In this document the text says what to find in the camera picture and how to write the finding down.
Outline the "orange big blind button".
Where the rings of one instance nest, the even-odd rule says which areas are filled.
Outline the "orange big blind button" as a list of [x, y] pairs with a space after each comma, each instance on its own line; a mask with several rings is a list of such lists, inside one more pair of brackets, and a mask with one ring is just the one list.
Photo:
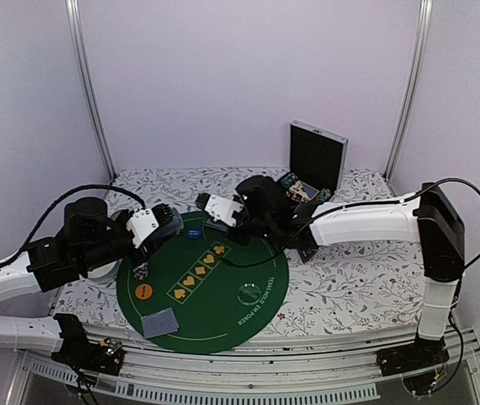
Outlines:
[[148, 300], [154, 293], [153, 287], [148, 283], [143, 283], [135, 288], [135, 297], [138, 300]]

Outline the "blue small blind button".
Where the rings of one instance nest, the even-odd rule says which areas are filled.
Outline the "blue small blind button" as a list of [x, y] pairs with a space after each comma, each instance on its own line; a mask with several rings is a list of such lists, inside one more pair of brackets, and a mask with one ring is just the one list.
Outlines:
[[198, 240], [202, 237], [202, 230], [200, 228], [189, 228], [186, 231], [186, 237], [189, 240]]

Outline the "triangular all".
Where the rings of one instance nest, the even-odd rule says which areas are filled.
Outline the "triangular all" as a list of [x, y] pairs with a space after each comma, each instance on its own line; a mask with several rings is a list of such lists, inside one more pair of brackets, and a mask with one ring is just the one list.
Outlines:
[[299, 258], [304, 264], [309, 262], [316, 253], [317, 249], [298, 249]]

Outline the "long mixed chip row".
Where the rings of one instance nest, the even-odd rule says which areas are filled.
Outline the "long mixed chip row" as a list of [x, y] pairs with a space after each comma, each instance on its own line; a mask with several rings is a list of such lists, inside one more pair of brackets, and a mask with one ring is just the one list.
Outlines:
[[327, 188], [323, 188], [316, 195], [316, 201], [319, 203], [325, 203], [329, 201], [331, 197], [332, 197], [332, 192]]

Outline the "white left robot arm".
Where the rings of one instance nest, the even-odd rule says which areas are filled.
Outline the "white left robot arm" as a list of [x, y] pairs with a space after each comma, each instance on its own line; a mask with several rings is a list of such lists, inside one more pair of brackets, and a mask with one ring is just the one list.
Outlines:
[[[48, 292], [87, 278], [89, 273], [122, 259], [138, 265], [156, 252], [156, 235], [173, 219], [166, 204], [123, 210], [115, 219], [106, 202], [83, 197], [64, 208], [63, 226], [52, 237], [29, 240], [0, 261], [0, 302], [20, 295]], [[0, 316], [0, 348], [62, 349], [77, 366], [89, 365], [94, 346], [74, 316], [20, 318]]]

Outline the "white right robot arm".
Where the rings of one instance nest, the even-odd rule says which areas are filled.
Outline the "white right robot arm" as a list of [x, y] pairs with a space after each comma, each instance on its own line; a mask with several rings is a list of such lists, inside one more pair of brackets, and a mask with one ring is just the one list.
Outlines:
[[418, 340], [405, 356], [414, 368], [437, 356], [437, 341], [465, 270], [465, 226], [437, 184], [424, 183], [419, 192], [392, 199], [293, 206], [274, 179], [256, 175], [242, 181], [232, 199], [210, 197], [206, 210], [228, 225], [240, 243], [254, 236], [281, 249], [372, 240], [419, 243], [426, 286]]

